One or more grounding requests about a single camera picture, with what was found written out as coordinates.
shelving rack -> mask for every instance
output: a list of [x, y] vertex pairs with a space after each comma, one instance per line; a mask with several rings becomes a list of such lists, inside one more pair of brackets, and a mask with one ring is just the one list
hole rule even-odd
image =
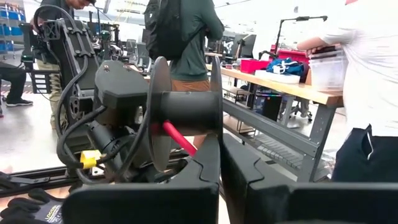
[[23, 44], [19, 23], [25, 21], [23, 2], [6, 1], [0, 3], [0, 55], [6, 60], [9, 55], [15, 58], [15, 44]]

white shirt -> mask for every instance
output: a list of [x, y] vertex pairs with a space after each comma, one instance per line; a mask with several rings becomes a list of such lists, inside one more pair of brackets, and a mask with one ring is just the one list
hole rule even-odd
[[343, 90], [347, 124], [398, 136], [397, 1], [359, 0], [327, 21], [320, 38], [341, 43], [348, 59]]

yellow connector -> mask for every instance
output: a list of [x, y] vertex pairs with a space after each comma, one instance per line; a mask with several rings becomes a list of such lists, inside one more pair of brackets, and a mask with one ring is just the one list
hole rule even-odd
[[83, 169], [89, 169], [97, 165], [97, 160], [101, 158], [99, 150], [86, 150], [81, 152], [80, 162], [83, 164]]

red rod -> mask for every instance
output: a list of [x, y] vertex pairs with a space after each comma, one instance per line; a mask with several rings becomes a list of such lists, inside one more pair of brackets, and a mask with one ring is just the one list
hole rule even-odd
[[163, 128], [166, 131], [166, 133], [177, 144], [179, 144], [183, 149], [185, 149], [190, 156], [195, 155], [195, 153], [197, 152], [195, 146], [193, 146], [190, 142], [188, 142], [188, 140], [184, 136], [182, 136], [182, 134], [174, 127], [174, 125], [170, 121], [165, 121], [163, 123]]

glove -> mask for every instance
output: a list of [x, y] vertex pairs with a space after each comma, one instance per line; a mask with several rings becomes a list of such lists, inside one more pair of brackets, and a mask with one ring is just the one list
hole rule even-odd
[[33, 189], [28, 198], [14, 198], [0, 212], [0, 224], [62, 224], [63, 198], [56, 198], [43, 189]]

